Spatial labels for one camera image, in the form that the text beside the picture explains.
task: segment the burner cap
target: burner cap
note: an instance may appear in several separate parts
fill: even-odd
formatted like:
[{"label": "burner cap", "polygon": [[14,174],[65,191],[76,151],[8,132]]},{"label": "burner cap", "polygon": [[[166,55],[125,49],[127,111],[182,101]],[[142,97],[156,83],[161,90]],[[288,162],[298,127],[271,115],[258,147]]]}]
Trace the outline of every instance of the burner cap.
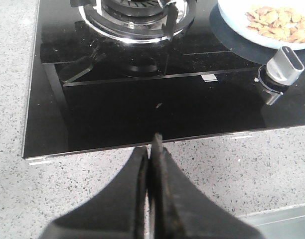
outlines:
[{"label": "burner cap", "polygon": [[102,0],[102,4],[127,16],[153,16],[163,11],[157,0]]}]

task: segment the granite countertop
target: granite countertop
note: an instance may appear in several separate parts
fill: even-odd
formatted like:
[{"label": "granite countertop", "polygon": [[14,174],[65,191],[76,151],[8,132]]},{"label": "granite countertop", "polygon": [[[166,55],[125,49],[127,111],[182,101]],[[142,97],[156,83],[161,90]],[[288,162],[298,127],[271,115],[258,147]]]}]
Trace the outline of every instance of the granite countertop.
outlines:
[{"label": "granite countertop", "polygon": [[[38,0],[0,0],[0,239],[37,238],[99,192],[132,148],[25,161],[22,134]],[[305,126],[166,143],[184,173],[234,215],[305,205]]]}]

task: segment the gas stove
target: gas stove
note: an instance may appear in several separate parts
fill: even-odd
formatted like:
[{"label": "gas stove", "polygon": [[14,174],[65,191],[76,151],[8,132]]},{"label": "gas stove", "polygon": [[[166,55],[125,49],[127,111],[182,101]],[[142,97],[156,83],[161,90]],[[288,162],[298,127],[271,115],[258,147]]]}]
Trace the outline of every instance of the gas stove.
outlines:
[{"label": "gas stove", "polygon": [[271,81],[275,54],[216,0],[40,0],[22,156],[304,125],[305,69]]}]

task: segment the burner ring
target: burner ring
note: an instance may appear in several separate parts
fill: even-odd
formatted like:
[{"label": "burner ring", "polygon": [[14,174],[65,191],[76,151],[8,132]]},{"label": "burner ring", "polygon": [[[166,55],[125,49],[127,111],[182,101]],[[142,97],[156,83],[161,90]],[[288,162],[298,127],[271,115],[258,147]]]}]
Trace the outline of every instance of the burner ring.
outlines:
[{"label": "burner ring", "polygon": [[127,16],[153,16],[163,11],[157,0],[102,0],[102,4]]},{"label": "burner ring", "polygon": [[[175,25],[174,36],[181,33],[193,22],[196,14],[196,0],[186,0],[187,9],[185,17]],[[102,15],[97,9],[90,4],[79,7],[82,19],[96,32],[108,38],[118,40],[124,43],[146,44],[156,43],[167,39],[163,29],[156,28],[131,28],[125,24],[118,24],[107,16]]]}]

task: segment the stainless steel trim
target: stainless steel trim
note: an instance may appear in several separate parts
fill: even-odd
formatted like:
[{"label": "stainless steel trim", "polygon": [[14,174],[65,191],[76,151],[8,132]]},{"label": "stainless steel trim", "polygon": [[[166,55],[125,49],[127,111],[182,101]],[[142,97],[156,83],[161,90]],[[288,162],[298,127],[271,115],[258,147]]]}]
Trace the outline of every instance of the stainless steel trim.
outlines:
[{"label": "stainless steel trim", "polygon": [[[37,13],[36,13],[36,19],[38,19],[39,15],[39,6],[40,6],[40,0],[38,0],[37,4]],[[24,158],[24,147],[25,147],[25,140],[26,140],[26,128],[27,128],[27,119],[28,119],[28,107],[29,107],[29,99],[31,95],[31,85],[32,85],[32,75],[33,75],[33,65],[34,65],[34,57],[35,57],[35,43],[36,43],[36,37],[37,37],[37,25],[38,21],[35,22],[35,30],[34,30],[34,37],[33,37],[33,53],[32,53],[32,59],[31,59],[31,69],[29,74],[29,82],[28,82],[28,92],[27,92],[27,102],[26,102],[26,112],[25,112],[25,125],[24,125],[24,132],[22,137],[22,148],[21,148],[21,157]]]},{"label": "stainless steel trim", "polygon": [[305,239],[305,205],[238,218],[259,229],[266,239]]},{"label": "stainless steel trim", "polygon": [[263,82],[263,80],[262,80],[262,78],[261,78],[261,75],[260,75],[260,72],[262,71],[262,68],[263,68],[264,66],[260,66],[260,68],[258,69],[258,80],[260,81],[260,83],[267,89],[267,90],[269,90],[269,91],[271,91],[271,92],[274,92],[274,93],[277,93],[277,94],[280,94],[280,95],[283,95],[283,92],[279,92],[279,91],[276,91],[276,90],[273,90],[273,89],[271,89],[269,86],[267,86],[264,82]]}]

